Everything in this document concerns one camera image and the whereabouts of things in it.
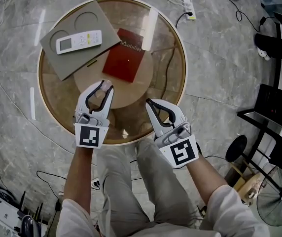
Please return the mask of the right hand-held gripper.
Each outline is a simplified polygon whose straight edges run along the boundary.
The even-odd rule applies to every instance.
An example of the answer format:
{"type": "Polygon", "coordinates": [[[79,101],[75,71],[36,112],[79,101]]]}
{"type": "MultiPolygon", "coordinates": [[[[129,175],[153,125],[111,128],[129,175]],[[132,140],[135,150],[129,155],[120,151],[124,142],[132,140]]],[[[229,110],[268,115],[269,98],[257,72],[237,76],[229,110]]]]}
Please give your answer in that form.
{"type": "Polygon", "coordinates": [[[162,99],[145,101],[160,152],[173,169],[179,169],[199,158],[195,135],[179,106],[162,99]],[[156,109],[168,113],[168,122],[163,122],[156,109]]]}

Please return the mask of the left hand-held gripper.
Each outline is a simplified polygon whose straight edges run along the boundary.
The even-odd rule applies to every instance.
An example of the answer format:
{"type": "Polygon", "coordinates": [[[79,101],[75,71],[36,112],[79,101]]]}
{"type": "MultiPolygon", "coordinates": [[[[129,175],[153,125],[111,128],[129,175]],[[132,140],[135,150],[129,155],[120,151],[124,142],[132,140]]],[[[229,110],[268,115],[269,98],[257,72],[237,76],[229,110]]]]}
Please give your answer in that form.
{"type": "Polygon", "coordinates": [[[90,115],[89,98],[102,87],[104,80],[98,81],[86,88],[79,96],[75,108],[75,140],[77,147],[99,149],[108,132],[107,119],[114,95],[113,85],[106,91],[101,105],[93,109],[90,115]]]}

